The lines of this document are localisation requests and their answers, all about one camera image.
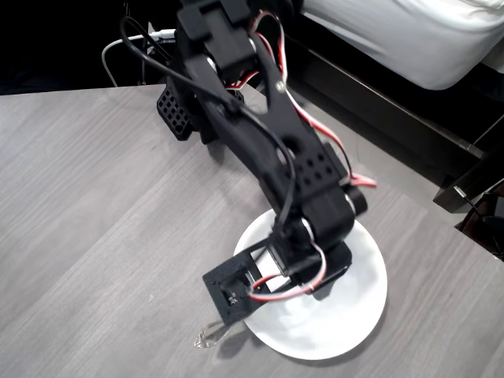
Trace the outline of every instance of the table surface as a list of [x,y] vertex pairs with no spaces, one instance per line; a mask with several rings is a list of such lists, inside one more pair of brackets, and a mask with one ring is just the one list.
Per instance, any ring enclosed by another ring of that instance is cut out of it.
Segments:
[[389,285],[366,341],[327,361],[286,358],[245,328],[194,348],[218,318],[202,274],[268,204],[222,145],[175,140],[161,91],[0,98],[1,377],[504,374],[504,265],[385,182],[360,218]]

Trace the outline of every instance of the wire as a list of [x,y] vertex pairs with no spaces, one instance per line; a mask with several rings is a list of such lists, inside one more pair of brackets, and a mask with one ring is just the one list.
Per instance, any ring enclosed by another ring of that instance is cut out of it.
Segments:
[[155,59],[144,53],[142,50],[140,50],[137,46],[135,46],[135,44],[133,44],[128,39],[128,35],[126,34],[126,24],[132,25],[141,35],[143,35],[147,39],[147,41],[152,46],[155,47],[156,45],[157,46],[159,45],[152,39],[152,37],[150,37],[150,35],[145,31],[145,29],[142,28],[142,26],[136,20],[134,20],[131,17],[125,16],[120,20],[119,33],[124,45],[134,55],[136,55],[140,59],[143,59],[148,65],[154,67],[159,72],[164,73],[165,75],[170,76],[173,79],[179,80],[181,83],[186,84],[188,87],[191,87],[199,94],[206,96],[209,100],[222,104],[226,108],[226,110],[230,111],[231,113],[239,112],[239,109],[242,106],[241,103],[238,100],[236,100],[234,96],[231,95],[224,96],[222,94],[218,94],[217,92],[206,89],[201,85],[197,84],[195,81],[189,79],[188,77],[180,75],[178,72],[166,67],[162,63],[156,61]]
[[239,100],[237,100],[234,96],[221,95],[214,91],[208,90],[195,81],[189,79],[184,75],[180,75],[178,72],[173,71],[172,69],[166,67],[165,65],[159,63],[152,57],[145,54],[141,51],[137,46],[135,46],[129,39],[126,34],[126,24],[131,24],[141,35],[143,35],[147,41],[153,45],[154,47],[157,45],[156,42],[148,35],[148,33],[142,28],[136,20],[131,17],[125,16],[120,20],[120,37],[123,40],[124,45],[137,57],[143,59],[147,64],[156,68],[158,71],[164,73],[165,75],[171,76],[173,79],[179,80],[181,83],[186,84],[187,86],[195,89],[196,91],[205,95],[208,99],[215,101],[217,103],[222,104],[226,110],[230,113],[241,113],[244,117],[248,118],[252,122],[252,124],[260,130],[263,134],[265,134],[280,150],[282,155],[285,157],[285,161],[289,166],[289,171],[291,174],[291,180],[289,186],[287,187],[287,194],[285,201],[283,203],[282,210],[280,211],[280,215],[278,216],[278,225],[284,226],[285,220],[289,212],[291,211],[292,202],[294,201],[294,191],[295,191],[295,182],[296,182],[296,171],[294,159],[292,158],[289,149],[285,146],[285,143],[275,134],[273,134],[268,127],[261,122],[248,108],[243,106]]
[[[136,39],[142,39],[143,35],[133,35],[132,37],[128,37],[128,38],[131,41],[134,41]],[[109,43],[107,46],[105,46],[105,49],[103,49],[103,51],[102,51],[102,64],[103,64],[103,68],[106,70],[107,75],[109,76],[110,81],[112,81],[112,84],[113,84],[114,87],[117,87],[117,83],[116,83],[116,80],[113,78],[112,73],[109,70],[109,67],[107,66],[107,62],[106,62],[106,59],[105,59],[105,54],[110,49],[110,47],[114,47],[114,46],[116,46],[116,45],[118,45],[119,43],[122,43],[122,42],[123,42],[122,39],[118,39],[117,41],[113,41],[112,43]]]
[[306,121],[312,128],[318,130],[322,134],[326,135],[330,139],[332,139],[336,145],[339,147],[339,149],[343,153],[343,157],[345,159],[346,166],[348,168],[348,176],[350,180],[350,184],[354,186],[366,186],[366,187],[376,187],[376,181],[369,179],[368,177],[358,175],[353,172],[352,166],[350,164],[350,159],[348,158],[347,152],[345,151],[345,147],[343,145],[343,142],[341,139],[338,138],[338,136],[325,124],[320,122],[318,119],[315,117],[312,117],[308,112],[306,112],[299,104],[298,102],[294,99],[292,96],[291,92],[287,89],[287,56],[285,54],[285,33],[284,33],[284,28],[282,27],[282,24],[280,23],[279,18],[268,11],[261,11],[259,15],[256,17],[254,22],[252,23],[251,31],[255,32],[259,38],[261,38],[262,42],[265,44],[266,49],[268,50],[269,54],[271,55],[272,59],[275,61],[275,57],[273,55],[272,47],[269,44],[268,40],[266,37],[264,37],[261,33],[256,32],[259,24],[261,23],[261,20],[264,17],[272,17],[276,20],[279,29],[280,29],[280,41],[279,41],[279,61],[280,61],[280,72],[282,73],[282,81],[284,86],[286,87],[286,93],[289,99],[292,102],[292,105],[294,106],[296,112],[298,115]]
[[272,294],[255,294],[254,289],[279,275],[262,277],[260,280],[258,280],[252,285],[251,290],[248,294],[249,298],[258,302],[283,301],[284,299],[293,298],[300,294],[305,294],[315,290],[315,288],[317,288],[317,286],[321,284],[322,280],[325,277],[325,273],[327,272],[327,262],[325,260],[324,251],[313,240],[311,244],[314,250],[316,250],[321,256],[321,267],[314,278],[312,278],[309,282],[304,283],[302,286],[298,286],[297,288],[291,289],[289,291],[284,291],[281,293],[272,293]]
[[296,186],[296,168],[294,158],[292,157],[291,152],[289,151],[287,146],[285,146],[285,143],[282,142],[282,139],[273,134],[266,127],[266,125],[256,117],[254,113],[252,113],[246,107],[242,107],[240,110],[243,116],[248,118],[252,122],[252,124],[254,124],[261,132],[263,132],[268,138],[270,138],[274,144],[276,144],[289,167],[289,186],[287,187],[287,194],[285,196],[285,201],[283,202],[282,210],[280,211],[280,215],[277,218],[277,224],[280,227],[283,227],[291,211],[292,202],[294,201],[294,192]]
[[248,75],[246,75],[243,79],[238,81],[237,83],[233,83],[232,85],[228,85],[226,89],[231,89],[234,91],[239,91],[243,87],[245,87],[245,84],[247,84],[254,76],[256,76],[259,73],[259,71],[252,71]]
[[[163,29],[161,31],[155,31],[153,33],[150,33],[150,36],[153,39],[154,38],[159,38],[159,39],[174,39],[175,38],[175,29]],[[135,41],[137,39],[143,39],[143,38],[144,38],[144,36],[141,35],[141,34],[139,34],[139,35],[133,35],[131,37],[128,37],[128,39],[130,41]],[[116,46],[116,45],[118,45],[118,44],[120,44],[122,42],[123,42],[122,39],[118,39],[117,41],[113,41],[113,42],[109,43],[107,46],[105,46],[105,48],[102,51],[102,64],[103,64],[103,68],[106,70],[107,75],[109,76],[110,81],[112,81],[112,84],[113,84],[114,87],[117,87],[117,83],[116,83],[116,80],[113,78],[112,73],[109,70],[109,67],[107,66],[107,62],[106,62],[105,56],[106,56],[106,52],[108,50],[110,50],[111,47],[114,47],[114,46]]]

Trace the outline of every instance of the black furniture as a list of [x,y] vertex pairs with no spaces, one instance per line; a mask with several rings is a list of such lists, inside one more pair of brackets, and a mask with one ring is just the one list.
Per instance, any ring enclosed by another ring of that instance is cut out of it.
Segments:
[[504,177],[504,103],[478,89],[477,66],[445,91],[428,91],[386,69],[326,28],[299,16],[287,41],[290,85],[440,186],[450,212]]

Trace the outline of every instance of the black cable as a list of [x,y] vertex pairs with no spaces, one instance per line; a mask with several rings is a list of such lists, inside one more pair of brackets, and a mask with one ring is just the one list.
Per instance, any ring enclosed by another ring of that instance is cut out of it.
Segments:
[[487,232],[490,234],[491,238],[494,240],[494,244],[495,246],[497,247],[497,252],[499,254],[502,254],[502,251],[501,251],[501,247],[499,246],[498,242],[497,242],[497,239],[495,238],[494,236],[494,231],[491,229],[491,227],[486,224],[484,221],[483,221],[483,215],[481,215],[480,211],[478,210],[478,208],[476,207],[476,205],[473,203],[473,201],[471,201],[469,198],[467,198],[467,196],[462,196],[462,198],[468,203],[471,205],[472,209],[474,210],[474,212],[476,213],[476,215],[478,216],[478,221],[480,221],[483,225],[484,225],[484,229],[487,230]]
[[223,95],[220,95],[214,91],[208,90],[201,85],[197,84],[193,80],[189,79],[188,77],[184,75],[180,75],[178,72],[166,67],[162,63],[156,61],[149,55],[145,54],[142,50],[140,50],[135,44],[128,39],[128,35],[126,34],[126,24],[131,24],[140,34],[143,35],[143,37],[154,46],[158,45],[156,41],[150,37],[149,33],[147,33],[142,26],[134,19],[128,16],[124,16],[120,20],[120,26],[119,26],[119,33],[120,37],[123,40],[124,45],[130,50],[134,55],[139,57],[140,59],[143,59],[148,65],[154,67],[156,70],[158,70],[161,73],[164,73],[167,76],[172,77],[175,80],[179,80],[181,83],[186,84],[187,86],[191,87],[192,89],[196,90],[202,95],[205,95],[209,100],[212,100],[214,102],[220,103],[224,105],[227,111],[230,111],[231,113],[237,113],[239,112],[239,108],[241,107],[241,103],[235,99],[235,97],[229,95],[227,97],[224,97]]
[[140,25],[135,19],[129,17],[129,16],[124,16],[120,20],[120,27],[119,27],[119,33],[120,37],[123,40],[124,45],[137,57],[140,57],[143,59],[147,64],[151,65],[158,71],[164,73],[167,76],[171,76],[173,79],[179,80],[180,82],[186,84],[187,86],[195,89],[196,91],[204,94],[207,96],[208,99],[214,100],[215,102],[218,102],[226,108],[227,111],[230,113],[241,113],[243,116],[248,118],[252,124],[258,128],[263,134],[265,134],[273,144],[275,144],[282,155],[285,157],[285,161],[287,162],[290,170],[290,175],[291,175],[291,180],[289,182],[289,186],[287,188],[287,195],[285,198],[285,202],[283,203],[282,210],[280,211],[280,215],[278,216],[278,225],[284,226],[285,221],[287,220],[287,217],[291,211],[292,207],[292,202],[294,201],[294,191],[295,191],[295,185],[296,185],[296,170],[295,170],[295,163],[294,159],[287,148],[285,146],[285,143],[282,142],[282,140],[273,134],[268,127],[262,123],[261,120],[259,120],[254,113],[248,110],[245,106],[242,106],[241,102],[236,99],[232,95],[227,95],[224,97],[223,95],[220,95],[214,91],[208,90],[199,84],[197,84],[195,81],[189,79],[188,77],[184,75],[180,75],[178,72],[173,71],[172,69],[166,67],[165,65],[161,64],[160,62],[156,61],[149,55],[145,54],[142,50],[140,50],[135,44],[128,39],[128,35],[126,34],[126,24],[131,24],[143,37],[156,49],[156,46],[159,47],[162,51],[162,47],[160,47],[156,41],[152,39],[152,37],[147,33],[145,29],[142,28],[142,25]]
[[462,197],[468,204],[471,205],[472,209],[476,212],[476,214],[478,214],[478,217],[481,218],[481,213],[480,211],[478,210],[478,208],[476,207],[476,205],[473,204],[473,201],[471,201],[469,198],[467,197]]
[[163,49],[161,47],[161,45],[159,45],[159,43],[157,43],[154,40],[154,38],[152,38],[149,35],[149,32],[147,30],[145,30],[137,20],[135,20],[134,18],[132,18],[130,16],[125,16],[125,17],[123,17],[123,19],[124,18],[128,19],[128,21],[127,21],[128,24],[130,24],[133,28],[135,28],[138,33],[143,35],[144,40],[146,40],[166,61],[172,60],[172,56],[170,54],[168,54],[166,52],[166,50]]
[[269,139],[272,140],[272,142],[278,147],[278,149],[282,153],[283,157],[285,158],[285,161],[287,162],[287,165],[289,166],[290,182],[287,188],[287,195],[285,196],[285,202],[283,203],[282,210],[280,211],[280,215],[278,216],[278,225],[280,227],[284,226],[285,221],[291,211],[292,202],[294,201],[294,191],[296,187],[296,168],[294,158],[292,157],[291,152],[289,151],[287,146],[285,146],[285,143],[282,142],[282,139],[273,134],[266,127],[266,125],[263,124],[261,120],[259,120],[259,118],[256,117],[254,113],[252,113],[245,107],[242,107],[240,111],[241,114],[246,118],[248,118],[254,126],[256,126],[261,132],[263,132]]
[[[144,39],[143,42],[142,42],[142,49],[147,52],[147,41]],[[146,81],[145,81],[145,61],[142,60],[142,85],[145,85],[146,84]]]

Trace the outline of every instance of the white bowl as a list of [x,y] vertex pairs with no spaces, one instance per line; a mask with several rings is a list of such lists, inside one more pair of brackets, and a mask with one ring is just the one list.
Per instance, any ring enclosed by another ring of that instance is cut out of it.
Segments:
[[[243,233],[234,254],[265,238],[274,220],[272,210],[256,219]],[[245,320],[263,343],[293,358],[321,360],[346,353],[371,333],[387,298],[384,259],[372,236],[357,221],[345,243],[353,255],[352,265],[334,283],[328,297],[317,301],[312,295],[300,295],[270,302]],[[258,261],[258,268],[263,276],[279,272],[269,254]],[[286,280],[271,280],[269,289],[277,289]]]

